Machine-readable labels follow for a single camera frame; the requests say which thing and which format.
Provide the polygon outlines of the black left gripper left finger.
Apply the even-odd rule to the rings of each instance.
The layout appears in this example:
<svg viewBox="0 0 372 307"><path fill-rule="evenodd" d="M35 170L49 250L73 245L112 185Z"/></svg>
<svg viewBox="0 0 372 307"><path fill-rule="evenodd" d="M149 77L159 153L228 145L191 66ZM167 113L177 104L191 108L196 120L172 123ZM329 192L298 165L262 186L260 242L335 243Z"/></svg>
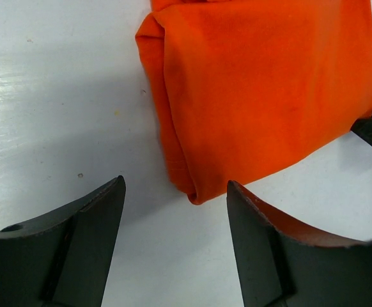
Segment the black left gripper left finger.
<svg viewBox="0 0 372 307"><path fill-rule="evenodd" d="M0 306L100 306L125 192L116 177L0 230Z"/></svg>

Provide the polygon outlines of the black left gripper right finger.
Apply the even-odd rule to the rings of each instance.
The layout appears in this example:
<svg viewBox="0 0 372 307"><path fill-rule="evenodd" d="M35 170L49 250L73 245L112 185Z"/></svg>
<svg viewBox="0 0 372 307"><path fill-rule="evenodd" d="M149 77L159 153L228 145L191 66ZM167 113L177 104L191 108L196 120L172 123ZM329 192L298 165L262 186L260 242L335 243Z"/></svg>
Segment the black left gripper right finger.
<svg viewBox="0 0 372 307"><path fill-rule="evenodd" d="M227 209L245 306L372 306L372 240L315 228L235 181Z"/></svg>

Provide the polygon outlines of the orange t shirt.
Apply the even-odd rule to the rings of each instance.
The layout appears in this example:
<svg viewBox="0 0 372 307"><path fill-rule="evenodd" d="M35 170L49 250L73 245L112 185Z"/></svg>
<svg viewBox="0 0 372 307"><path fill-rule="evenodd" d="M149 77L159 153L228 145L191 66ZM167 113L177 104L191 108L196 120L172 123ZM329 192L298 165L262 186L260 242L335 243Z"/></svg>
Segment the orange t shirt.
<svg viewBox="0 0 372 307"><path fill-rule="evenodd" d="M372 115L370 1L152 1L136 44L169 178L195 205Z"/></svg>

